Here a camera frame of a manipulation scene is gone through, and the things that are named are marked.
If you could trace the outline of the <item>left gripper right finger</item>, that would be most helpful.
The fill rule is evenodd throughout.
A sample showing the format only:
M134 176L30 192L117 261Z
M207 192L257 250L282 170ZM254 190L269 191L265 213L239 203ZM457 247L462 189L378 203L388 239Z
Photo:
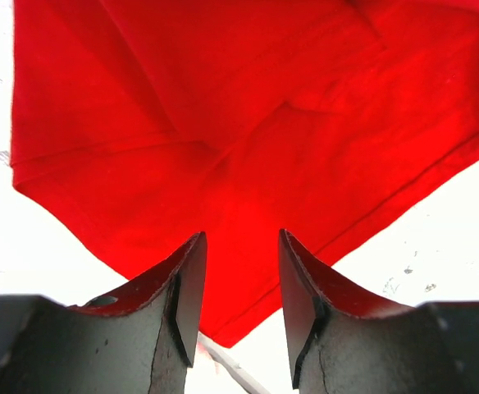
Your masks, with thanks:
M410 307L279 235L293 388L301 393L479 393L479 301Z

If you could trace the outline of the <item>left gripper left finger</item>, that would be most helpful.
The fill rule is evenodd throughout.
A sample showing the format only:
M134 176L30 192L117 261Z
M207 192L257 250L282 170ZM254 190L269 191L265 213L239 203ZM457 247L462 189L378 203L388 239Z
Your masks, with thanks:
M194 363L207 239L83 306L0 295L0 393L181 393Z

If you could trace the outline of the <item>red t shirt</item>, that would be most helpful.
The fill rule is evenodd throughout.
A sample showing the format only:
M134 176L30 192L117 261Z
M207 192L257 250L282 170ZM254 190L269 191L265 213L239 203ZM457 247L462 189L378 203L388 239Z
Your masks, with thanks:
M132 278L209 242L200 328L281 306L479 160L479 1L16 1L17 191Z

